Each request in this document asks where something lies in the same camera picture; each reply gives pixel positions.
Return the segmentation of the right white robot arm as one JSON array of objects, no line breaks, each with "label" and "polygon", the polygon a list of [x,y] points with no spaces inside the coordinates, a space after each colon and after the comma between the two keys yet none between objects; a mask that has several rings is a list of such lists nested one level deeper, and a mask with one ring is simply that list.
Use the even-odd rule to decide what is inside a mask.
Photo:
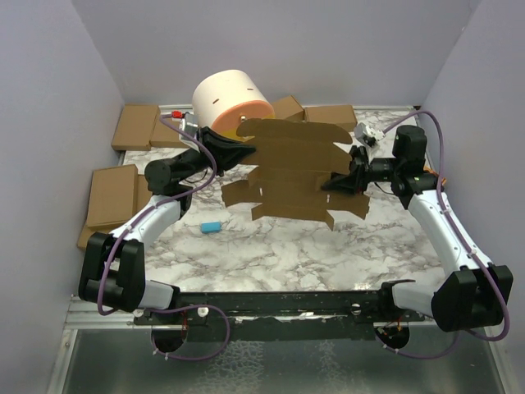
[{"label": "right white robot arm", "polygon": [[332,173],[321,188],[361,195],[371,183],[390,183],[438,255],[445,273],[439,287],[413,280],[382,284],[377,312],[383,319],[395,321],[408,309],[433,318],[444,332],[506,324],[514,277],[508,267],[493,264],[459,223],[441,180],[424,168],[426,147],[422,128],[400,126],[391,157],[370,159],[363,146],[353,147],[349,174]]}]

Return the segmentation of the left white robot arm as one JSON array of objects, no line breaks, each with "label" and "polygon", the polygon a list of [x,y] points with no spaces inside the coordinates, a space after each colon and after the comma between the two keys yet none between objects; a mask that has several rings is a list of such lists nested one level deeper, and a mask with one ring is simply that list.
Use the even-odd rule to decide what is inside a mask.
[{"label": "left white robot arm", "polygon": [[148,203],[125,224],[108,234],[96,232],[87,242],[78,295],[95,303],[101,315],[152,309],[165,324],[180,317],[181,304],[174,299],[178,287],[147,280],[145,253],[189,210],[197,189],[185,185],[187,178],[206,169],[212,177],[222,176],[256,151],[207,127],[188,139],[186,151],[154,160],[144,169],[152,192]]}]

